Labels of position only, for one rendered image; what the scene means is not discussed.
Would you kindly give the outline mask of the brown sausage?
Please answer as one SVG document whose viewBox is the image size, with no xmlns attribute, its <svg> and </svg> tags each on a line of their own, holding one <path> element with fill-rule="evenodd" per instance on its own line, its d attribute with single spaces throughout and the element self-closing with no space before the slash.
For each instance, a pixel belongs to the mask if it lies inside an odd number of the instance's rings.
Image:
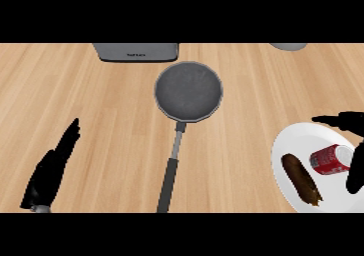
<svg viewBox="0 0 364 256">
<path fill-rule="evenodd" d="M 285 154 L 280 157 L 280 163 L 301 201 L 317 206 L 322 196 L 298 158 L 292 154 Z"/>
</svg>

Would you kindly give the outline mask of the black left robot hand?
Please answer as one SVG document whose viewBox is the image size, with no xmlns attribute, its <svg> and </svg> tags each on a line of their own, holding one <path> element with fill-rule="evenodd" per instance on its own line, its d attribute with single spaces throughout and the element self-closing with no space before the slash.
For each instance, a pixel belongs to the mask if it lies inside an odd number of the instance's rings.
<svg viewBox="0 0 364 256">
<path fill-rule="evenodd" d="M 29 210 L 32 205 L 46 205 L 50 207 L 78 138 L 78 119 L 74 119 L 62 134 L 56 147 L 46 152 L 35 165 L 19 204 L 22 209 Z"/>
</svg>

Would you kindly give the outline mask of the grey frying pan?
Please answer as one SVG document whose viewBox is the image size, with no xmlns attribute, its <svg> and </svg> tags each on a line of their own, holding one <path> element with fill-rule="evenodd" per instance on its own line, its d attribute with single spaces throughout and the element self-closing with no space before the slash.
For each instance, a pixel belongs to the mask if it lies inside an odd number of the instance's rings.
<svg viewBox="0 0 364 256">
<path fill-rule="evenodd" d="M 177 169 L 177 153 L 186 124 L 207 119 L 223 97 L 221 81 L 211 68 L 196 62 L 178 62 L 161 72 L 153 88 L 156 106 L 176 121 L 176 136 L 167 160 L 156 212 L 167 213 Z"/>
</svg>

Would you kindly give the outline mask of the white plate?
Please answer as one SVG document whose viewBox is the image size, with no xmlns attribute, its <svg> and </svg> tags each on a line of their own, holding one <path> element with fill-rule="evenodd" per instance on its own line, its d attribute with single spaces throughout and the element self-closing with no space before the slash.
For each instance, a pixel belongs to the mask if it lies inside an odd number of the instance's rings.
<svg viewBox="0 0 364 256">
<path fill-rule="evenodd" d="M 320 175 L 310 167 L 310 154 L 332 144 L 354 149 L 348 140 L 332 129 L 314 123 L 289 125 L 274 138 L 270 157 L 273 176 L 282 195 L 297 212 L 364 212 L 364 187 L 356 194 L 347 192 L 347 173 Z M 297 157 L 310 174 L 322 196 L 316 206 L 304 203 L 298 197 L 282 167 L 280 158 L 285 154 Z"/>
</svg>

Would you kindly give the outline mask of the grey appliance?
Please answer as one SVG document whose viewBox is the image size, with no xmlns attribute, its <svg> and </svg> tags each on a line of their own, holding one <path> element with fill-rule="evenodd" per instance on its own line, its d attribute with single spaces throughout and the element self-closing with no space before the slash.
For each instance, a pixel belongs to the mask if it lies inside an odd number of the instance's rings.
<svg viewBox="0 0 364 256">
<path fill-rule="evenodd" d="M 177 59 L 177 43 L 94 43 L 97 57 L 106 62 L 168 62 Z"/>
</svg>

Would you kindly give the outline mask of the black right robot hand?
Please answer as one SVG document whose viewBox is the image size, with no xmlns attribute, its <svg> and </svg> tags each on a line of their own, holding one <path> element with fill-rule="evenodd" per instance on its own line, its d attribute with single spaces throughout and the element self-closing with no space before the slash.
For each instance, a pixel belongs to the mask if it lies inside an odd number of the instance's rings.
<svg viewBox="0 0 364 256">
<path fill-rule="evenodd" d="M 336 127 L 341 131 L 348 131 L 364 138 L 364 112 L 345 111 L 335 116 L 314 116 L 313 122 Z M 364 140 L 354 148 L 348 175 L 345 179 L 345 189 L 350 194 L 356 194 L 364 187 Z"/>
</svg>

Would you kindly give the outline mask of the pale grey round object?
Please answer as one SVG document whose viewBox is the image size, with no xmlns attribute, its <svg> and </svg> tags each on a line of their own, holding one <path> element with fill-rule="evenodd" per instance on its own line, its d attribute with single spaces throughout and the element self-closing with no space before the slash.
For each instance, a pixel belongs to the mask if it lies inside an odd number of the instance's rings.
<svg viewBox="0 0 364 256">
<path fill-rule="evenodd" d="M 305 43 L 272 43 L 272 46 L 283 51 L 298 51 L 305 47 Z"/>
</svg>

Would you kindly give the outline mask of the red can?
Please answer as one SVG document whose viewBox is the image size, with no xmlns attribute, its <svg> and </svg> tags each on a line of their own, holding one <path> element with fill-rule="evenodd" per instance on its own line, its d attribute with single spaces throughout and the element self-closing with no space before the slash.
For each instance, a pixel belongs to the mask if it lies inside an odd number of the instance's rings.
<svg viewBox="0 0 364 256">
<path fill-rule="evenodd" d="M 320 175 L 345 172 L 350 169 L 351 157 L 353 150 L 344 145 L 332 144 L 310 154 L 311 169 Z"/>
</svg>

